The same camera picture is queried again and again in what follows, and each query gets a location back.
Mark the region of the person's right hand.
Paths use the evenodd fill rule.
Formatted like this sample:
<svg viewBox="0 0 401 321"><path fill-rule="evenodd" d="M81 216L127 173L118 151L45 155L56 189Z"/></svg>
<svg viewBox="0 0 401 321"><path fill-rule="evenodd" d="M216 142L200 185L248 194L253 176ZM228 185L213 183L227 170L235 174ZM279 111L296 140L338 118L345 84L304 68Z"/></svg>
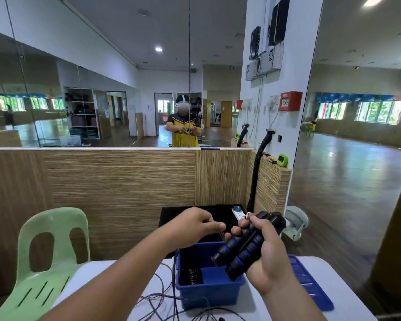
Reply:
<svg viewBox="0 0 401 321"><path fill-rule="evenodd" d="M249 226L250 216L255 215L248 213L246 220L240 220L238 226L231 228L231 232L225 233L225 241L230 239L232 235L238 235L241 228ZM281 239L281 250L278 254L262 254L261 258L251 265L246 272L249 282L256 288L262 297L278 287L278 285L286 284L294 273L284 243Z"/></svg>

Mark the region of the person's left hand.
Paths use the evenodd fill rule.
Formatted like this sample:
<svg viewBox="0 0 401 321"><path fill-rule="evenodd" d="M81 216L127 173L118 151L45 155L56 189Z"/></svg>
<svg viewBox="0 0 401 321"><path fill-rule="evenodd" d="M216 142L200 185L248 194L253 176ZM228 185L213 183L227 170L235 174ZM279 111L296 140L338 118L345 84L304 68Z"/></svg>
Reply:
<svg viewBox="0 0 401 321"><path fill-rule="evenodd" d="M205 237L202 234L202 223L209 221L214 219L208 211L191 207L161 226L158 231L167 248L175 251L190 247Z"/></svg>

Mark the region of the black jump rope handle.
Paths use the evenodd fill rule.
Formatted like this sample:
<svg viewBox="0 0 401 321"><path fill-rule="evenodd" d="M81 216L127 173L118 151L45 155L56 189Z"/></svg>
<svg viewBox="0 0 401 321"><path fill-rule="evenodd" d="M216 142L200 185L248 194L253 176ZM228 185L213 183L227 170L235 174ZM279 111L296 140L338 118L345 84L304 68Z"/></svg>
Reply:
<svg viewBox="0 0 401 321"><path fill-rule="evenodd" d="M278 231L284 224L278 213L248 213L225 233L227 274L231 279L245 273L253 285L270 287L291 271L288 254Z"/></svg>
<svg viewBox="0 0 401 321"><path fill-rule="evenodd" d="M260 230L249 222L248 227L241 228L238 235L232 235L218 249L212 261L218 267L225 266L228 274L244 273L260 258L263 240Z"/></svg>

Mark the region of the person's left forearm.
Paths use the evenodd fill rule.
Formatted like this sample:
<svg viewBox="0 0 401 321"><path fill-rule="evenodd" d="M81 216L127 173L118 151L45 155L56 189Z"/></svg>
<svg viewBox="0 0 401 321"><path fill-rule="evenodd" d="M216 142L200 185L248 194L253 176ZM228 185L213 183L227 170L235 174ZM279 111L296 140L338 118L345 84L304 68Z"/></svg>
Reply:
<svg viewBox="0 0 401 321"><path fill-rule="evenodd" d="M170 246L160 228L39 321L127 321Z"/></svg>

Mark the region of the white floor fan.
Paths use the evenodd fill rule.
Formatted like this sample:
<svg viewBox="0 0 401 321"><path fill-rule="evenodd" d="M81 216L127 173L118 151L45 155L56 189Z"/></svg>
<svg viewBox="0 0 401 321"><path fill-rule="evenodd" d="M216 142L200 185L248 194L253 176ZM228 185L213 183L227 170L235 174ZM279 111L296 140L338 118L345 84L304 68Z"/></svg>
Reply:
<svg viewBox="0 0 401 321"><path fill-rule="evenodd" d="M286 207L284 218L286 220L286 227L282 233L292 241L298 241L302 236L303 230L309 226L308 216L299 207L290 205Z"/></svg>

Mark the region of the black spring hand gripper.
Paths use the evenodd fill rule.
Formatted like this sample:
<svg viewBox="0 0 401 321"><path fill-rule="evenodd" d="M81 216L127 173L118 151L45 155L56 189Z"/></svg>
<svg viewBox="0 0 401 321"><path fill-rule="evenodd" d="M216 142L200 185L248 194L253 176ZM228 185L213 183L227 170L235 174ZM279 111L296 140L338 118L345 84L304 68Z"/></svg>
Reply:
<svg viewBox="0 0 401 321"><path fill-rule="evenodd" d="M185 271L185 285L186 286L196 286L203 285L203 272L201 268L191 267Z"/></svg>

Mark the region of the black padded pole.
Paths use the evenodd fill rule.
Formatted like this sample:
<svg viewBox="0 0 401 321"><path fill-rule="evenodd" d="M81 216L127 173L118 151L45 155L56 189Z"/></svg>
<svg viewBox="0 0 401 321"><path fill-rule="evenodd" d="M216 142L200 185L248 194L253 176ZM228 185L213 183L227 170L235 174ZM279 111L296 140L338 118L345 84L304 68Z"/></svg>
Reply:
<svg viewBox="0 0 401 321"><path fill-rule="evenodd" d="M250 189L250 196L248 199L248 203L246 206L247 212L254 212L254 205L255 205L255 197L257 193L257 182L258 182L258 173L260 169L260 162L263 156L263 151L267 147L267 145L271 142L272 137L274 135L273 130L267 130L266 136L262 140L261 144L259 145L258 151L256 153L254 164L253 164L253 172L251 178L251 189Z"/></svg>

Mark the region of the blue plastic bin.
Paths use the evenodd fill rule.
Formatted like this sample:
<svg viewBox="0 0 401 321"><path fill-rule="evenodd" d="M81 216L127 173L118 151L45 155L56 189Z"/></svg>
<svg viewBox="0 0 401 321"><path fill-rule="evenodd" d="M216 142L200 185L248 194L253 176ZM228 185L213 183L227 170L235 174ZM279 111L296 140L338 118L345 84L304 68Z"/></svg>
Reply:
<svg viewBox="0 0 401 321"><path fill-rule="evenodd" d="M224 242L201 242L191 247L180 249L176 259L176 290L180 294L184 310L202 309L235 305L239 299L245 276L230 280L225 267L217 267L212 257ZM188 268L201 268L203 285L186 286L185 271Z"/></svg>

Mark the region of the blue plastic bin lid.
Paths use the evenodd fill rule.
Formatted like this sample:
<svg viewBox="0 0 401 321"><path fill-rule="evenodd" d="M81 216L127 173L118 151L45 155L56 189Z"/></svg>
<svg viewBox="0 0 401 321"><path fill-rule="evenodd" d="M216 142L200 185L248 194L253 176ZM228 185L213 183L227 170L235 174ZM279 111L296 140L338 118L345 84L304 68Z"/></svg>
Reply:
<svg viewBox="0 0 401 321"><path fill-rule="evenodd" d="M306 267L295 255L289 254L288 257L296 279L313 299L317 307L322 312L333 311L335 309L333 302L319 286L317 281L311 276Z"/></svg>

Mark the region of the red fire alarm box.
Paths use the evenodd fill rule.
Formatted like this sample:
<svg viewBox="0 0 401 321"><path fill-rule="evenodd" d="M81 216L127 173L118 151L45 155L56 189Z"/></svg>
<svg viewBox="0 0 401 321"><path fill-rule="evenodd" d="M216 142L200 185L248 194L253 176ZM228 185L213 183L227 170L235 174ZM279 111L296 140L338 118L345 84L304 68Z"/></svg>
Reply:
<svg viewBox="0 0 401 321"><path fill-rule="evenodd" d="M281 93L278 111L299 112L302 97L302 91L289 91Z"/></svg>

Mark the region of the green plastic chair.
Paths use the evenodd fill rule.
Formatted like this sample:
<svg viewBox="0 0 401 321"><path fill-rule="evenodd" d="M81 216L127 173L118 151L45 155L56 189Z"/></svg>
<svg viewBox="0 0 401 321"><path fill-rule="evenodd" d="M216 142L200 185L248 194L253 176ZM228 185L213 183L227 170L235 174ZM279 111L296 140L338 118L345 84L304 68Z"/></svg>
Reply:
<svg viewBox="0 0 401 321"><path fill-rule="evenodd" d="M70 232L83 231L87 262L91 261L86 214L79 208L61 207L40 212L22 226L17 244L16 284L0 307L0 321L37 321L64 291L78 264ZM34 272L29 261L32 240L41 233L53 236L52 263L48 270Z"/></svg>

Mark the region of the white wall electrical box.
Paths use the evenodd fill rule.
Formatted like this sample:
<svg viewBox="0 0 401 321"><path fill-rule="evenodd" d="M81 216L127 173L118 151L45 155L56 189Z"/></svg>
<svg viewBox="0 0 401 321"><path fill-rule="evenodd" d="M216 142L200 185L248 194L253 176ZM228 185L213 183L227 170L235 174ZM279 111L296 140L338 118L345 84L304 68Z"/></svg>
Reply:
<svg viewBox="0 0 401 321"><path fill-rule="evenodd" d="M258 75L268 75L282 69L284 53L284 42L275 46L270 46L266 52L260 56Z"/></svg>

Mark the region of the wall mirror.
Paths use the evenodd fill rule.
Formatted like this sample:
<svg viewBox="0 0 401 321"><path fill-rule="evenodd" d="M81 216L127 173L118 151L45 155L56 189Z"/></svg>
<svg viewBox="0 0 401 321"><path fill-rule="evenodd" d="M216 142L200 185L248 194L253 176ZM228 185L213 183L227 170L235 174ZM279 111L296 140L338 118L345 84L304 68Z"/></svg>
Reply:
<svg viewBox="0 0 401 321"><path fill-rule="evenodd" d="M125 91L156 132L155 93L204 91L203 69L240 73L247 0L0 0L0 33L79 66L80 86Z"/></svg>

